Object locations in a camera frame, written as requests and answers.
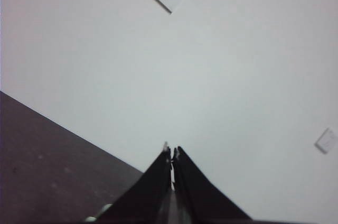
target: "floor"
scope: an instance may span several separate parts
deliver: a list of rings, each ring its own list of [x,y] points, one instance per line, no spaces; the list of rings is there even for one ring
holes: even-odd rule
[[[83,220],[142,175],[0,94],[0,223]]]

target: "light switch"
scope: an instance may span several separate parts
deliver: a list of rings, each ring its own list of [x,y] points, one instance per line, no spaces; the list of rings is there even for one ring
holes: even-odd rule
[[[338,137],[328,128],[316,142],[316,146],[323,152],[328,153],[338,142]]]

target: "black object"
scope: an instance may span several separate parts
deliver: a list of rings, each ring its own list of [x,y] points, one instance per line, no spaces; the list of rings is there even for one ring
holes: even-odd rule
[[[252,220],[205,177],[181,147],[175,148],[171,161],[170,149],[165,148],[139,181],[95,223],[167,223],[167,219],[159,218],[161,214],[158,213],[170,190],[171,163],[180,224],[282,224]]]

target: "dark floor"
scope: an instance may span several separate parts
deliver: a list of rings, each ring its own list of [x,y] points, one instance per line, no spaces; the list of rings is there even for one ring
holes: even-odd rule
[[[0,93],[0,223],[83,220],[114,202],[141,176]]]

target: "white wall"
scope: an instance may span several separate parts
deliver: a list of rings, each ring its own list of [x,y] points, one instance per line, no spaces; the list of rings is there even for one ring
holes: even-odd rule
[[[2,90],[142,171],[182,145],[253,218],[337,223],[337,38],[338,0],[2,0]]]

